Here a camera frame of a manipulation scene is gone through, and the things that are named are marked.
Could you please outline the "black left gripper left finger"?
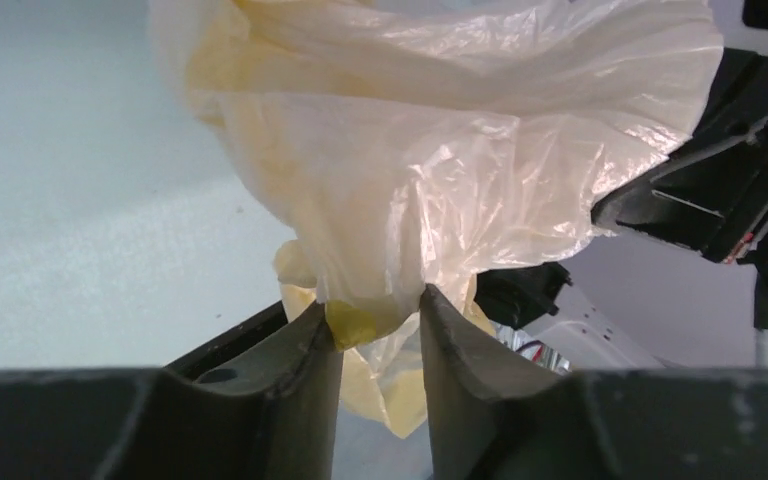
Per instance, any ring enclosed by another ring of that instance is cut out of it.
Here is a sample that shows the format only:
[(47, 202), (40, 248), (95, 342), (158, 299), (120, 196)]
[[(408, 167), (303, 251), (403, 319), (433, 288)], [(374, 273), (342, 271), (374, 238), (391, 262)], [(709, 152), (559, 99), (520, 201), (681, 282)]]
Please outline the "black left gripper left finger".
[(341, 369), (312, 305), (232, 358), (0, 370), (0, 479), (327, 479)]

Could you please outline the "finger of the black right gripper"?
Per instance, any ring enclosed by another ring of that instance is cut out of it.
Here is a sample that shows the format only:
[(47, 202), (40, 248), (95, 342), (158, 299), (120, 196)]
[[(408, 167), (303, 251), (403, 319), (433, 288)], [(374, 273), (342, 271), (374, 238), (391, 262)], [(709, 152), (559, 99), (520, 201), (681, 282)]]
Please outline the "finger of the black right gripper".
[(556, 315), (556, 299), (571, 284), (569, 271), (557, 262), (489, 270), (477, 276), (475, 302), (490, 320), (521, 330), (544, 315)]

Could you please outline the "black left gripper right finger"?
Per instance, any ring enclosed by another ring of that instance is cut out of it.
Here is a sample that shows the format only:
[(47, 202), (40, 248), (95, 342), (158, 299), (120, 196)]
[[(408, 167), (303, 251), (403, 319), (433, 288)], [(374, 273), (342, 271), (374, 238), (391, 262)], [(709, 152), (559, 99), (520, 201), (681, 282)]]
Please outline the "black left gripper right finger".
[(560, 376), (420, 300), (437, 479), (768, 479), (768, 369)]

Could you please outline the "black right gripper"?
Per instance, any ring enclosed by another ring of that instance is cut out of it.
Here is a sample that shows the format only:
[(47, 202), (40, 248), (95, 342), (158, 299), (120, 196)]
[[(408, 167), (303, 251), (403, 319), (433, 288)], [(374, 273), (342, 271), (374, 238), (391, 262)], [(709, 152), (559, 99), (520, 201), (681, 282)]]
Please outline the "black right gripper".
[(593, 223), (731, 263), (768, 231), (768, 55), (727, 48), (692, 138), (599, 200)]

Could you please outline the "translucent yellowish plastic trash bag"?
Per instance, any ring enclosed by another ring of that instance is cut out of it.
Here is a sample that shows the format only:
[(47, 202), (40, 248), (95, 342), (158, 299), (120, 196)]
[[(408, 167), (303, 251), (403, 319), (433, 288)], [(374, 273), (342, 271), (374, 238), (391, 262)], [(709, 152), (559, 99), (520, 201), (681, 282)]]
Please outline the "translucent yellowish plastic trash bag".
[(344, 404), (402, 438), (425, 287), (489, 331), (478, 275), (601, 235), (593, 205), (691, 138), (724, 51), (704, 1), (153, 1), (148, 32), (294, 231), (282, 300), (325, 306)]

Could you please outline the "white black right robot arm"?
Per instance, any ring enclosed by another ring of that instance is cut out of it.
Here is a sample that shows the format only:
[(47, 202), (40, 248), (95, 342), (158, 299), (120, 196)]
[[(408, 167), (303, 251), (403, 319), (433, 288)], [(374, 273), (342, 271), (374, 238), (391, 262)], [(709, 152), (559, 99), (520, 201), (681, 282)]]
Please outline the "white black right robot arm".
[(715, 1), (725, 50), (694, 137), (609, 194), (614, 237), (484, 274), (516, 353), (573, 367), (768, 366), (768, 1)]

